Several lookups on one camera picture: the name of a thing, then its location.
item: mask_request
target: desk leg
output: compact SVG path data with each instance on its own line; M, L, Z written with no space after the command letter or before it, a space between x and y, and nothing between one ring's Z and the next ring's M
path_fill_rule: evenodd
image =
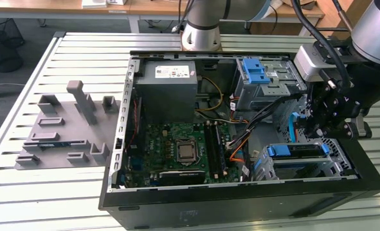
M317 25L319 23L319 18L308 18L308 21L311 21L311 23L313 24L313 26ZM308 29L305 27L303 27L299 36L311 36L311 32L308 31Z
M131 30L131 33L135 33L135 34L139 33L138 20L139 20L138 15L129 15L130 30Z

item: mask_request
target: yellow wire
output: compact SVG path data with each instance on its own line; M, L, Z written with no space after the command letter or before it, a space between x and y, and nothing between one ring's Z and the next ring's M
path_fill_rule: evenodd
M222 101L224 101L222 92L221 92L221 89L217 86L217 84L208 77L202 77L202 78L206 79L214 85L214 87L217 88L217 90L220 92L220 101L218 101L218 104L214 107L212 107L212 108L196 109L197 112L205 112L205 111L212 111L212 110L217 109L221 106Z

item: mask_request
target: chair leg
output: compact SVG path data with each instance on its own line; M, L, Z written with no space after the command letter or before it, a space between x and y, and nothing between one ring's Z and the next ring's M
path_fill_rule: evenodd
M38 21L38 25L40 26L40 27L46 27L47 26L47 24L46 24L46 21L47 21L47 19L36 19L36 21Z

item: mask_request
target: metal table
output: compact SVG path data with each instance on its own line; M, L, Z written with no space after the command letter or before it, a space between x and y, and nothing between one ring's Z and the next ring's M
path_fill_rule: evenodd
M225 51L296 52L312 38L222 36ZM42 93L61 101L70 80L85 82L93 100L103 95L121 99L130 50L180 50L180 37L168 34L67 33L54 38L0 128L0 230L119 231L118 222L98 210L105 167L47 170L14 169L30 135ZM373 139L361 145L380 172L380 102L365 119ZM283 219L189 227L177 230L380 230L380 194L353 201L315 218Z

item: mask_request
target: sticker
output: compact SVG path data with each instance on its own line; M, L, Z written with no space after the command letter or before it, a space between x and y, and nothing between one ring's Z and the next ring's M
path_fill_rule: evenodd
M268 72L268 73L266 73L266 76L277 77L279 75L277 75L277 72Z
M44 144L39 144L38 146L39 146L39 147L54 147L54 144L44 143Z
M257 150L253 151L253 154L250 155L250 157L257 158L258 157L260 152Z
M244 174L246 176L249 176L249 169L248 169L248 167L245 165L242 165L242 169L241 170L242 170Z
M109 13L127 13L126 11L109 11Z
M236 103L230 102L230 110L236 111Z
M157 66L155 78L189 78L189 66Z

